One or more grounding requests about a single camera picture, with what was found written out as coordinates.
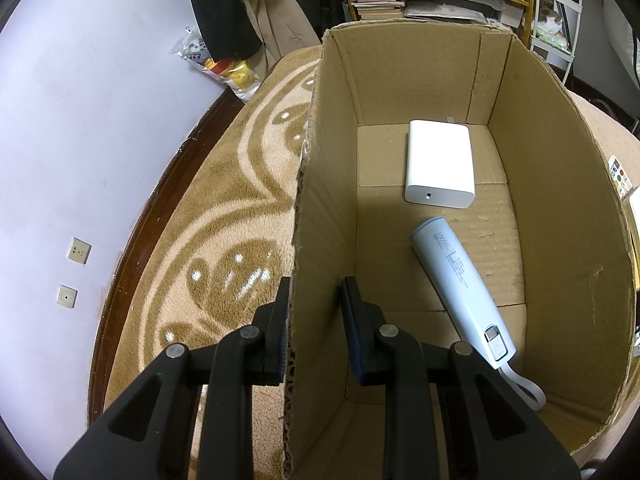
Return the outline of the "light blue cylindrical power bank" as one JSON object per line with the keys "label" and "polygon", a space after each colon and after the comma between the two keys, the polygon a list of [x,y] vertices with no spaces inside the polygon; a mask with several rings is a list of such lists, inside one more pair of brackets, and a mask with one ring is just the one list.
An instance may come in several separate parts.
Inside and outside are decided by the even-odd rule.
{"label": "light blue cylindrical power bank", "polygon": [[515,344],[495,301],[446,219],[424,221],[410,244],[461,340],[470,344],[534,411],[547,403],[542,389],[515,373]]}

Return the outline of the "cardboard box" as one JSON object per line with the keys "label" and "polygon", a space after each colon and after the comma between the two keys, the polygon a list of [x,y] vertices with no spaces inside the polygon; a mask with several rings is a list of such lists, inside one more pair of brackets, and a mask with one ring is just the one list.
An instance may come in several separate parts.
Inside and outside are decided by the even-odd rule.
{"label": "cardboard box", "polygon": [[298,174],[285,474],[383,472],[384,393],[348,369],[334,304],[342,278],[416,338],[456,340],[409,242],[437,214],[404,196],[415,119],[470,130],[475,197],[445,218],[508,324],[514,367],[547,396],[541,420],[585,463],[631,383],[631,235],[606,156],[637,171],[639,144],[575,103],[515,36],[402,20],[345,24],[323,39]]}

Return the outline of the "white power bank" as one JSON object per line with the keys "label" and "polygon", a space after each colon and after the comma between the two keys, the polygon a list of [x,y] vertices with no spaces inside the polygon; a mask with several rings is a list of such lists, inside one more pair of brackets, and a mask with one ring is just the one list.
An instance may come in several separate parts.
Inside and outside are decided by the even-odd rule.
{"label": "white power bank", "polygon": [[470,130],[452,122],[409,124],[405,200],[464,209],[475,200]]}

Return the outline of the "beige patterned carpet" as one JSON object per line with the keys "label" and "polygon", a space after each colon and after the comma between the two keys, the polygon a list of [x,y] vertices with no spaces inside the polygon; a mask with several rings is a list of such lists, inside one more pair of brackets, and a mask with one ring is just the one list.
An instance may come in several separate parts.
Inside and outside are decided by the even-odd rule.
{"label": "beige patterned carpet", "polygon": [[172,213],[134,293],[106,397],[168,344],[213,344],[273,300],[293,265],[294,194],[318,48],[278,63]]}

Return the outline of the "white remote colored buttons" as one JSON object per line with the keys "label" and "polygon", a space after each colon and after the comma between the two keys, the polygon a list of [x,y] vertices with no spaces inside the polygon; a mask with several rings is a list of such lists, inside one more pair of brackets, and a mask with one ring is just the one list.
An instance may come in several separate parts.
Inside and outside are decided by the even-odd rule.
{"label": "white remote colored buttons", "polygon": [[611,155],[608,158],[608,173],[620,200],[624,200],[637,188],[631,182],[622,163],[615,155]]}

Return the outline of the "plastic snack bag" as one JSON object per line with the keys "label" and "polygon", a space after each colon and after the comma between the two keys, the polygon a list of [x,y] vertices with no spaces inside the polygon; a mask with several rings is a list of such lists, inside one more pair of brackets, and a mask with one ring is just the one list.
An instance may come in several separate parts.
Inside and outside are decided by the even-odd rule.
{"label": "plastic snack bag", "polygon": [[247,103],[262,84],[262,78],[249,62],[237,58],[215,61],[198,26],[187,27],[186,34],[169,51],[186,61],[192,68],[225,84],[243,103]]}

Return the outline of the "black hanging coat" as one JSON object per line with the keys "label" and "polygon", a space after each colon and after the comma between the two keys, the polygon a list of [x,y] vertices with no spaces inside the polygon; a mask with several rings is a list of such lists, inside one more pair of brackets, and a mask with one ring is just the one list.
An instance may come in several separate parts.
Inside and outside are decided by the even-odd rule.
{"label": "black hanging coat", "polygon": [[198,28],[215,61],[248,60],[262,47],[242,0],[190,0]]}

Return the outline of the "beige hanging coat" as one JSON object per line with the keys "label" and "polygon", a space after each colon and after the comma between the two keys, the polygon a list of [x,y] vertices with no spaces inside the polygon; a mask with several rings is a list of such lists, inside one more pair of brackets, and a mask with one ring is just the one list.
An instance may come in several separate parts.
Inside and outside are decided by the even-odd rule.
{"label": "beige hanging coat", "polygon": [[266,78],[285,55],[320,44],[297,0],[241,0],[262,43],[248,62],[260,78]]}

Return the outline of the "stack of books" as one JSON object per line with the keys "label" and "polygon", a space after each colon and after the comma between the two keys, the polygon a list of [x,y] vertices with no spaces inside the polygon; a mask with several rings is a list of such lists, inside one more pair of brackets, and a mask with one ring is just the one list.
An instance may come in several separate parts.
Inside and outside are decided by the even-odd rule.
{"label": "stack of books", "polygon": [[360,20],[376,21],[402,18],[406,0],[352,0]]}

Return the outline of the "wall socket lower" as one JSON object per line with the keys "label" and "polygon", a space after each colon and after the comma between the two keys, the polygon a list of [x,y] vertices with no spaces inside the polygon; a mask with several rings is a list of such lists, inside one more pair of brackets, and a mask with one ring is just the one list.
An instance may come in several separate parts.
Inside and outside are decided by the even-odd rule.
{"label": "wall socket lower", "polygon": [[56,303],[59,306],[62,306],[67,309],[73,309],[76,304],[78,291],[66,285],[58,286],[58,291],[56,292]]}

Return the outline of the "wall socket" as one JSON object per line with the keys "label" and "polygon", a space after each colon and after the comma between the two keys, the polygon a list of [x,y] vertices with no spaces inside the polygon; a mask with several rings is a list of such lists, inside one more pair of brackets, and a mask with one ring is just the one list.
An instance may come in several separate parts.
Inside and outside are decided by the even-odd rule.
{"label": "wall socket", "polygon": [[73,309],[76,304],[78,291],[66,285],[58,286],[58,291],[56,292],[56,303],[59,306],[62,306],[67,309]]}
{"label": "wall socket", "polygon": [[79,264],[86,264],[91,252],[91,248],[92,246],[89,243],[85,242],[84,240],[80,240],[77,237],[74,237],[72,239],[72,242],[70,243],[70,249],[68,250],[67,258],[69,258],[70,261]]}

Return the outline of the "wall socket upper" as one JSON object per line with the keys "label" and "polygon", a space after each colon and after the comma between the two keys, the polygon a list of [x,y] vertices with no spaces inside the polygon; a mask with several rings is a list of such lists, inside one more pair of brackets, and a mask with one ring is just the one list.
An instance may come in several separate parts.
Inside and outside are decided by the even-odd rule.
{"label": "wall socket upper", "polygon": [[69,258],[70,261],[79,264],[86,264],[91,252],[91,248],[92,246],[89,243],[85,242],[84,240],[80,240],[77,237],[74,237],[72,239],[72,242],[70,243],[70,249],[68,250],[67,258]]}

